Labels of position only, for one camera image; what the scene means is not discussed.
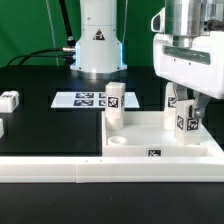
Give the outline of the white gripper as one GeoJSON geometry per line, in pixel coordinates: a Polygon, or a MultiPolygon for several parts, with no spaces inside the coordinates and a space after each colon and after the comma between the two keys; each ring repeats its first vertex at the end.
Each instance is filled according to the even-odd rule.
{"type": "Polygon", "coordinates": [[[174,47],[171,35],[156,34],[153,65],[158,76],[174,82],[177,101],[188,99],[187,88],[195,90],[194,119],[204,117],[211,97],[224,99],[224,32],[196,37],[190,49],[174,47]]]}

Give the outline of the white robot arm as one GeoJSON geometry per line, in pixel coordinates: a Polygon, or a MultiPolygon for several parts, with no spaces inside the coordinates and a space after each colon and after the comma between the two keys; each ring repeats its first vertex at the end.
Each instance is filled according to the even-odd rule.
{"type": "MultiPolygon", "coordinates": [[[[88,79],[125,70],[116,36],[116,0],[80,0],[81,38],[71,69],[88,79]]],[[[155,73],[174,83],[179,100],[194,91],[200,119],[210,98],[224,99],[224,0],[165,0],[151,20],[155,73]]]]}

